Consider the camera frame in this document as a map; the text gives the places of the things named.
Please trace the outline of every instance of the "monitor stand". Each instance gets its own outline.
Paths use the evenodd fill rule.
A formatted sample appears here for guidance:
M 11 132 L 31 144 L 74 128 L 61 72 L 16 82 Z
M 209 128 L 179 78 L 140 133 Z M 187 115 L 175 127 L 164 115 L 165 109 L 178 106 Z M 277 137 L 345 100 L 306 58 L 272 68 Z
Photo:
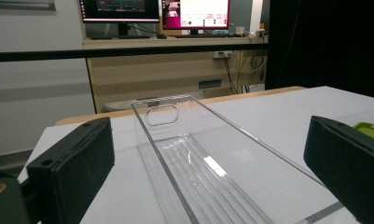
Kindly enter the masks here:
M 118 23 L 118 35 L 119 39 L 141 39 L 141 38 L 149 38 L 148 35 L 129 35 L 128 32 L 130 27 L 126 22 Z
M 190 35 L 198 35 L 199 34 L 199 30 L 198 29 L 189 30 L 189 34 Z

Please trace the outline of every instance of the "white tabletop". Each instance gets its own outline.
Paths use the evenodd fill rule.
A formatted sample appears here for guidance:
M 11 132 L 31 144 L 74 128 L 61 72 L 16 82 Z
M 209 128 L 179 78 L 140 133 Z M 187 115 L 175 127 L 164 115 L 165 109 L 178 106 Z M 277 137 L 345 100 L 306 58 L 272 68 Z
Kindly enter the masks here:
M 350 126 L 374 123 L 374 98 L 329 87 L 208 104 L 225 118 L 309 170 L 303 160 L 312 115 Z M 132 116 L 111 119 L 116 164 L 82 223 L 165 223 L 148 175 L 136 149 Z M 32 161 L 78 124 L 48 127 L 32 153 Z M 27 178 L 23 169 L 19 180 Z M 319 223 L 358 223 L 342 208 Z

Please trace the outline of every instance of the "wall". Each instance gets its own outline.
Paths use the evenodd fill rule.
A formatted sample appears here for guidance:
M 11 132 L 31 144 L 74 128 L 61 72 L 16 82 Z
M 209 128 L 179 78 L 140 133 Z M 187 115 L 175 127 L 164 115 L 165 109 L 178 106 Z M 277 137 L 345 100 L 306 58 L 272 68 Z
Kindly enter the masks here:
M 77 1 L 0 9 L 0 52 L 82 49 Z M 30 150 L 57 120 L 94 113 L 85 60 L 0 63 L 0 155 Z

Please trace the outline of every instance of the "monitor screen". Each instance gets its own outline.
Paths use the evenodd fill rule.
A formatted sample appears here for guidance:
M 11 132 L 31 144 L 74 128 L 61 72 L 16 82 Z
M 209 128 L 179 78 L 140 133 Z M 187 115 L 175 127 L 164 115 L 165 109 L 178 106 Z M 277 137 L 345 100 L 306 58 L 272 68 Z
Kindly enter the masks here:
M 82 21 L 159 23 L 158 0 L 78 0 Z
M 164 30 L 229 28 L 229 0 L 161 0 Z

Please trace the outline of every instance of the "clear plastic tray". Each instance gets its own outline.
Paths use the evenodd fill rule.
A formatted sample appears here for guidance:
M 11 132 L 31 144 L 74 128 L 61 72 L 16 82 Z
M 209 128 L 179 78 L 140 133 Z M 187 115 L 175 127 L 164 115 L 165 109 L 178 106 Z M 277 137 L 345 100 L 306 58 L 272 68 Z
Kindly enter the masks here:
M 313 223 L 341 207 L 311 172 L 191 96 L 132 108 L 167 223 Z

